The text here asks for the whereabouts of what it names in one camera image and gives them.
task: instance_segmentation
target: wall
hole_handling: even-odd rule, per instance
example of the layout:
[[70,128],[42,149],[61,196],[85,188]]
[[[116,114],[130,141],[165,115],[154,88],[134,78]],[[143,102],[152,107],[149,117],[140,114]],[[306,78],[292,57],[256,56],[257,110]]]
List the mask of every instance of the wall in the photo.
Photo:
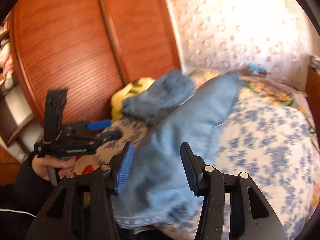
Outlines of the wall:
[[186,73],[204,67],[238,70],[253,61],[263,65],[271,79],[305,89],[308,55],[319,55],[320,38],[295,0],[167,0],[167,3],[180,63]]
[[[31,108],[27,103],[27,100],[25,99],[20,86],[15,87],[6,96],[5,100],[17,124],[21,123],[29,114],[31,114]],[[22,133],[20,139],[30,151],[33,151],[33,145],[42,132],[43,129],[41,128],[41,126],[38,123],[34,122]],[[25,154],[17,143],[13,143],[12,146],[7,148],[0,138],[0,145],[19,161],[25,159]]]

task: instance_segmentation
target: shelf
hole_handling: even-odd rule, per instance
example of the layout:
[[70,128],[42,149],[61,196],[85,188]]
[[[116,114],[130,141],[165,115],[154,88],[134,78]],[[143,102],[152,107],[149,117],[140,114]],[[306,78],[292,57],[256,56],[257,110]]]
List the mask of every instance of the shelf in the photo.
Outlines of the shelf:
[[12,163],[11,165],[1,165],[0,185],[15,183],[21,163],[13,158],[5,149],[0,146],[0,163]]
[[25,129],[28,128],[28,126],[33,123],[35,120],[35,117],[33,114],[28,115],[13,131],[10,139],[8,140],[7,146],[12,145],[19,137],[20,135],[25,131]]
[[3,78],[3,76],[2,76],[2,73],[1,73],[1,75],[0,75],[0,89],[3,88],[4,83],[5,83],[5,80],[4,80],[4,78]]
[[0,41],[6,39],[8,37],[9,37],[9,31],[5,31],[3,33],[0,33]]
[[7,147],[11,146],[34,120],[34,115],[30,114],[17,125],[5,98],[0,99],[0,137]]

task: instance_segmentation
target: white cable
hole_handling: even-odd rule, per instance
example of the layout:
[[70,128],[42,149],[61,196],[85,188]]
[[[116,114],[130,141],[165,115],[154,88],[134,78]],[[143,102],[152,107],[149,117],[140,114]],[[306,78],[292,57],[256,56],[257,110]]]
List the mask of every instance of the white cable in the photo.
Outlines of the white cable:
[[35,215],[30,214],[30,213],[28,213],[28,212],[24,212],[24,211],[17,211],[17,210],[11,210],[11,209],[2,209],[2,208],[0,208],[0,211],[4,211],[4,212],[14,212],[14,213],[23,213],[23,214],[27,214],[27,215],[33,216],[34,218],[36,217]]

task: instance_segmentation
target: wooden wardrobe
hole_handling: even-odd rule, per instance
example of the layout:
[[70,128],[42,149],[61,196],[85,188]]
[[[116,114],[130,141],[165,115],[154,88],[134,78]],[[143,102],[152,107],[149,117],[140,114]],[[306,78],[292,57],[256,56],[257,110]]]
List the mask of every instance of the wooden wardrobe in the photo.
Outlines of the wooden wardrobe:
[[0,146],[0,185],[16,181],[21,163]]
[[69,88],[63,122],[99,120],[127,83],[180,67],[165,0],[19,0],[10,39],[39,123],[48,89]]

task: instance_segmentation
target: bed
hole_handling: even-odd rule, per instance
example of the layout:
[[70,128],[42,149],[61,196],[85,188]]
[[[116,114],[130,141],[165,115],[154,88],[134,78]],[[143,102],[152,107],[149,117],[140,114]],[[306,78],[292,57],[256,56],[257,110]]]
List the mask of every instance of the bed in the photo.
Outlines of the bed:
[[[248,75],[248,65],[254,63],[264,68],[267,80],[287,85],[288,89],[284,91],[275,90],[263,81],[245,83],[245,90],[239,97],[246,109],[241,104],[235,106],[213,165],[232,174],[248,171],[277,212],[288,237],[295,239],[319,203],[320,177],[315,131],[315,126],[320,124],[318,88],[315,88],[319,76],[309,64],[318,36],[296,0],[148,0],[149,7],[146,0],[134,0],[134,6],[129,6],[130,0],[68,0],[65,8],[70,13],[62,17],[56,15],[56,8],[52,6],[58,0],[54,3],[43,0],[31,17],[26,8],[35,1],[20,0],[14,7],[11,36],[16,72],[39,122],[43,118],[44,91],[52,86],[70,87],[71,104],[66,109],[65,122],[79,118],[99,119],[110,114],[111,95],[127,82],[142,76],[158,78],[175,67],[188,73],[196,86],[200,86],[221,72],[237,71]],[[87,8],[90,13],[77,10],[77,6]],[[49,9],[44,16],[45,8]],[[121,14],[119,8],[130,11]],[[314,15],[309,17],[315,23]],[[139,28],[128,31],[127,26],[135,19],[139,19],[136,23]],[[86,22],[92,28],[89,31]],[[33,30],[37,30],[37,35],[31,33]],[[78,37],[81,42],[74,42]],[[67,70],[59,65],[61,58],[65,59]],[[87,75],[79,75],[87,69]],[[293,89],[288,93],[290,87],[306,91],[309,102]],[[267,109],[269,114],[242,115],[241,119],[237,115],[241,111],[254,113],[257,108]],[[271,113],[277,114],[277,124]],[[266,135],[259,124],[266,118],[274,125],[270,130],[281,131],[267,134],[269,141],[265,140]],[[251,122],[251,130],[245,131],[246,146],[253,149],[251,152],[245,153],[245,149],[237,147],[236,138],[243,132],[243,127],[233,128],[241,123],[239,121]],[[299,129],[297,134],[301,137],[281,130],[282,125],[291,127],[291,132]],[[137,145],[146,133],[143,122],[126,117],[115,122],[112,129],[114,127],[120,127],[124,137],[102,146],[95,156],[79,158],[76,162],[78,174],[92,172],[107,163],[119,153],[126,140]],[[295,154],[268,152],[258,155],[255,148],[265,143],[273,143],[274,147],[285,144]],[[277,163],[283,161],[280,167],[272,166],[274,159]],[[282,169],[286,169],[283,175],[280,174]],[[278,177],[267,176],[274,171]],[[199,210],[188,223],[171,221],[154,226],[173,239],[193,239]],[[226,224],[224,237],[227,234]]]

